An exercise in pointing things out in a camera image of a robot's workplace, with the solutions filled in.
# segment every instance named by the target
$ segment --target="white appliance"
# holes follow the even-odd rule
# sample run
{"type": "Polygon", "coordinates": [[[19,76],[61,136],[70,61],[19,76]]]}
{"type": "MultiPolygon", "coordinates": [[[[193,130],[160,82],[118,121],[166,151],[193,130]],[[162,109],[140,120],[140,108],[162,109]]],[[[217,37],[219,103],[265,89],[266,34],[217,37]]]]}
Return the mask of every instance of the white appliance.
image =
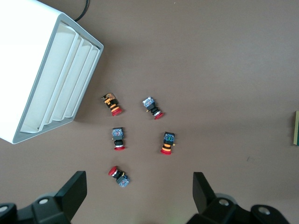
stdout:
{"type": "Polygon", "coordinates": [[[16,144],[74,120],[104,46],[36,0],[0,8],[0,138],[16,144]]]}

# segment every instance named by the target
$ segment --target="brown surface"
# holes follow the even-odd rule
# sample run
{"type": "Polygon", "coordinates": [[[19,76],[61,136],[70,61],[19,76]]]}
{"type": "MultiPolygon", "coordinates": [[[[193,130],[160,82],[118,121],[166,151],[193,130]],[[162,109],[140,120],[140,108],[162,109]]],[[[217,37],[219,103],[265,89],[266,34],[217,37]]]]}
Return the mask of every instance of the brown surface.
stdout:
{"type": "MultiPolygon", "coordinates": [[[[84,0],[43,0],[72,18],[84,0]]],[[[18,145],[0,140],[0,201],[19,208],[86,170],[74,224],[184,224],[192,173],[245,209],[271,205],[299,221],[297,1],[91,0],[80,25],[105,48],[74,122],[18,145]],[[112,117],[100,97],[113,92],[112,117]],[[141,101],[154,97],[154,120],[141,101]],[[113,150],[123,126],[126,149],[113,150]],[[162,155],[164,131],[177,145],[162,155]],[[108,171],[132,182],[121,189],[108,171]]]]}

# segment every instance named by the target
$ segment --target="round metal joint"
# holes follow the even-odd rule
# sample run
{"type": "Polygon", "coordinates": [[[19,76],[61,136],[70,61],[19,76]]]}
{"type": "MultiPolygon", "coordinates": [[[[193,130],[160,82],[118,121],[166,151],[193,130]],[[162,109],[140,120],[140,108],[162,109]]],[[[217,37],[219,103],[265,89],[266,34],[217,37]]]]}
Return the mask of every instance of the round metal joint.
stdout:
{"type": "Polygon", "coordinates": [[[221,204],[221,205],[223,205],[223,206],[228,206],[228,205],[229,205],[228,201],[225,200],[225,199],[220,199],[220,200],[219,200],[219,204],[221,204]]]}
{"type": "Polygon", "coordinates": [[[265,215],[269,215],[270,214],[270,211],[267,208],[265,208],[265,207],[259,207],[258,211],[261,212],[262,214],[265,214],[265,215]]]}
{"type": "Polygon", "coordinates": [[[46,204],[47,202],[48,202],[48,199],[44,198],[44,199],[40,200],[38,203],[39,204],[46,204]]]}
{"type": "Polygon", "coordinates": [[[0,212],[3,212],[3,211],[5,211],[6,209],[8,209],[8,207],[7,207],[7,206],[2,206],[2,207],[0,207],[0,212]]]}

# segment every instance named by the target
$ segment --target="green object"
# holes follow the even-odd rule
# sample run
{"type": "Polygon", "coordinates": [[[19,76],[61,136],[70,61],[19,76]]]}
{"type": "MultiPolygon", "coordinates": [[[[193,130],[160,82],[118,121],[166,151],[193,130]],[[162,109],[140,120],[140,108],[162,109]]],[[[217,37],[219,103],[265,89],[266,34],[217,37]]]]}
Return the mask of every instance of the green object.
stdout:
{"type": "Polygon", "coordinates": [[[297,145],[297,146],[299,146],[298,127],[299,127],[299,111],[296,111],[295,132],[294,132],[294,145],[297,145]]]}

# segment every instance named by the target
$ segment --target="silver screw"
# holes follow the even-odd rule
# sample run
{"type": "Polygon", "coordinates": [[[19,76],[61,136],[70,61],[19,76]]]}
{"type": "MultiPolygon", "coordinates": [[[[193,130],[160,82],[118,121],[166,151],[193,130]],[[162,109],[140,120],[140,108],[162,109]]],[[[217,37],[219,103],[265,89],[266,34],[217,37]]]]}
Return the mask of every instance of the silver screw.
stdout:
{"type": "Polygon", "coordinates": [[[223,205],[223,206],[228,206],[228,205],[229,205],[228,201],[225,200],[225,199],[220,199],[220,200],[219,200],[219,204],[221,204],[221,205],[223,205]]]}
{"type": "Polygon", "coordinates": [[[259,207],[258,211],[261,212],[261,213],[263,213],[263,214],[265,214],[265,215],[269,215],[270,214],[270,211],[267,208],[265,208],[265,207],[259,207]]]}
{"type": "Polygon", "coordinates": [[[48,202],[48,199],[44,198],[44,199],[40,200],[38,203],[39,204],[46,204],[47,202],[48,202]]]}
{"type": "Polygon", "coordinates": [[[8,207],[7,207],[7,206],[2,206],[2,207],[0,207],[0,212],[3,212],[3,211],[5,211],[6,209],[8,209],[8,207]]]}

